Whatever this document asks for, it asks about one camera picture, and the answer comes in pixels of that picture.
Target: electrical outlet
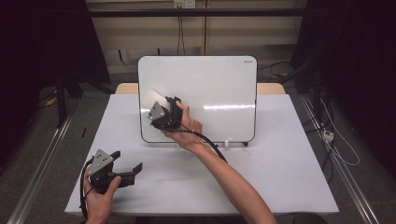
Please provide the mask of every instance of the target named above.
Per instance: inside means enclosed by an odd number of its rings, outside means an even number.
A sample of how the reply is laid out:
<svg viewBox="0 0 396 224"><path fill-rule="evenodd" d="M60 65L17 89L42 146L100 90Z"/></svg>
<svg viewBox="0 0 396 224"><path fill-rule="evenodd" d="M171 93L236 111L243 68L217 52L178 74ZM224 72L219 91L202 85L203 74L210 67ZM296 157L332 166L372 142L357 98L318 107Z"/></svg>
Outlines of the electrical outlet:
<svg viewBox="0 0 396 224"><path fill-rule="evenodd" d="M322 139L330 143L334 139L334 133L324 130L322 132Z"/></svg>
<svg viewBox="0 0 396 224"><path fill-rule="evenodd" d="M195 0L184 0L184 8L195 8Z"/></svg>
<svg viewBox="0 0 396 224"><path fill-rule="evenodd" d="M174 0L174 7L175 8L183 8L184 7L184 0Z"/></svg>

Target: cable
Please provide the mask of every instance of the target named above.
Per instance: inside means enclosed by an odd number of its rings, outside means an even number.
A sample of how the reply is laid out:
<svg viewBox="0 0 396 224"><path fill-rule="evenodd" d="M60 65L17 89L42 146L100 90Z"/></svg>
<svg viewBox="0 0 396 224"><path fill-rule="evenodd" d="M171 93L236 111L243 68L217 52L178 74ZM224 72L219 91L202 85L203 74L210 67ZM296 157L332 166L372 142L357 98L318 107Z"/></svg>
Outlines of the cable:
<svg viewBox="0 0 396 224"><path fill-rule="evenodd" d="M267 66L265 66L265 67L258 68L257 70L262 70L262 69L265 69L265 68L269 68L269 67L272 67L272 66L274 66L274 65L277 65L277 64L280 64L280 63L289 63L289 62L279 62L279 63L273 63L273 64L267 65Z"/></svg>
<svg viewBox="0 0 396 224"><path fill-rule="evenodd" d="M181 33L180 17L178 17L178 41L177 41L177 55L178 55L178 49L180 48L180 33Z"/></svg>
<svg viewBox="0 0 396 224"><path fill-rule="evenodd" d="M183 44L183 55L186 55L186 49L184 48L184 28L183 28L183 18L180 17L181 26L181 43Z"/></svg>
<svg viewBox="0 0 396 224"><path fill-rule="evenodd" d="M198 137L200 137L201 139L203 139L204 141L206 141L206 142L215 150L215 152L219 155L219 157L220 157L222 160L224 160L225 162L227 162L227 160L224 158L224 156L223 156L223 155L221 154L221 152L219 151L218 146L215 145L212 141L210 141L209 138L207 138L206 136L204 136L204 135L201 134L201 133L195 132L194 130L190 130L189 128L187 128L187 127L186 127L184 124L182 124L181 122L180 122L180 124L181 124L184 128L186 128L187 130L180 130L180 129L160 129L160 130L167 131L167 132L171 132L171 133L193 133L193 134L197 135Z"/></svg>
<svg viewBox="0 0 396 224"><path fill-rule="evenodd" d="M329 116L329 121L332 123L332 127L333 127L334 130L338 133L338 135L340 135L340 137L346 142L346 144L350 147L350 149L352 149L352 151L353 151L353 153L356 155L356 158L358 159L358 161L355 162L355 163L345 161L345 160L341 157L341 155L338 153L338 151L336 151L336 147L335 147L335 146L333 146L334 148L332 148L332 146L330 146L330 144L329 144L329 142L328 142L327 140L324 140L324 141L325 141L326 144L328 145L329 149L334 153L334 155L335 155L338 159L340 159L343 163L348 164L348 165L351 165L351 166L359 165L359 163L361 163L361 159L359 158L358 153L356 153L355 149L348 143L348 141L344 138L344 136L341 135L340 132L338 132L337 128L335 127L334 123L332 122L331 115L330 115L330 113L329 113L329 110L326 108L326 105L325 105L324 109L326 110L326 113L327 113L327 115Z"/></svg>
<svg viewBox="0 0 396 224"><path fill-rule="evenodd" d="M87 204L85 204L85 196L91 191L88 191L87 194L84 196L84 175L85 175L85 171L87 170L87 167L92 164L93 162L93 157L88 160L87 162L85 162L84 167L82 168L81 171L81 177L79 180L79 200L80 200L80 208L81 208L81 212L82 215L85 217L85 219L87 220L88 218L88 210L87 210Z"/></svg>

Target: metal rail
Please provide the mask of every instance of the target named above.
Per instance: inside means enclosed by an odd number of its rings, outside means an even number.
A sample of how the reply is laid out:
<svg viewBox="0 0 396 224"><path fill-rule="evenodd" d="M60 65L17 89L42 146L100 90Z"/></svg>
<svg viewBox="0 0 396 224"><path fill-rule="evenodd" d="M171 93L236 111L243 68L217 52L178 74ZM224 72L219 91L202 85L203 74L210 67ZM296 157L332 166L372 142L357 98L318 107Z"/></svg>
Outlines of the metal rail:
<svg viewBox="0 0 396 224"><path fill-rule="evenodd" d="M264 9L91 9L90 11L38 9L38 14L90 16L93 18L116 17L297 17L331 15L333 8L264 8Z"/></svg>
<svg viewBox="0 0 396 224"><path fill-rule="evenodd" d="M22 194L20 200L18 201L14 211L11 214L7 224L22 224L29 211L35 201L35 197L37 193L40 191L41 185L46 177L46 174L52 164L52 161L58 151L59 146L64 139L64 136L67 132L69 127L71 118L78 107L78 100L74 100L73 104L70 106L70 113L67 116L66 120L62 127L58 128L55 131L52 140L41 159L40 164L38 165L37 169L35 170L35 174L33 175L32 179L30 180L27 188L25 189L24 193Z"/></svg>
<svg viewBox="0 0 396 224"><path fill-rule="evenodd" d="M318 120L315 119L314 112L311 109L313 108L311 101L307 98L304 98L303 96L301 96L301 101L309 118L312 119L315 128L318 129L320 125L318 123ZM325 144L325 146L326 146L326 150L329 152L331 150L329 148L329 145ZM361 213L361 217L363 218L364 222L367 224L379 224L380 222L375 215L375 211L373 207L370 205L370 202L368 201L367 197L364 195L363 191L361 190L361 187L353 177L352 173L350 173L347 165L339 161L333 153L331 154L331 158L335 168L337 169L339 175L341 176L341 179L344 182L344 185L346 186L347 191L349 192L352 198L352 201L354 202L359 212Z"/></svg>

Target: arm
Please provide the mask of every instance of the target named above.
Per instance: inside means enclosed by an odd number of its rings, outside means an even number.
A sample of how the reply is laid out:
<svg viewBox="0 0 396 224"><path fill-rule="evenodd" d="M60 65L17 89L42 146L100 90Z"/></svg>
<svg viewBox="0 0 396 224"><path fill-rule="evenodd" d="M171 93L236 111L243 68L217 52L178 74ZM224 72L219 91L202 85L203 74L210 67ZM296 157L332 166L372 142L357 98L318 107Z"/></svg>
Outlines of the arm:
<svg viewBox="0 0 396 224"><path fill-rule="evenodd" d="M89 169L84 174L84 192L88 207L88 220L86 224L106 224L111 215L113 195L121 182L121 177L116 176L110 183L105 194L97 193L88 179Z"/></svg>
<svg viewBox="0 0 396 224"><path fill-rule="evenodd" d="M199 121L190 118L189 107L180 102L177 102L177 105L183 110L182 123L187 128L201 133L203 126ZM198 136L192 133L163 133L194 154L205 165L247 223L276 223L274 215L260 194Z"/></svg>

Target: white table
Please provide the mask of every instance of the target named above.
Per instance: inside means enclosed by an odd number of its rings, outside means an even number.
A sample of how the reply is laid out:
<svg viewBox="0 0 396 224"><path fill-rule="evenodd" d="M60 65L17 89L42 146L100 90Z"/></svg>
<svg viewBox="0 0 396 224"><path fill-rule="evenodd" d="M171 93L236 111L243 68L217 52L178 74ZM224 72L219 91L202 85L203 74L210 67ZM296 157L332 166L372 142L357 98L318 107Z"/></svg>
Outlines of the white table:
<svg viewBox="0 0 396 224"><path fill-rule="evenodd" d="M276 214L338 212L289 96L258 95L257 99L255 138L248 147L221 148L228 163L252 184ZM108 154L120 150L121 157L114 165L117 173L131 171L143 162L135 185L117 190L114 214L237 213L216 180L188 151L147 146L140 136L137 95L110 97L87 160L98 148ZM80 214L78 182L65 212Z"/></svg>

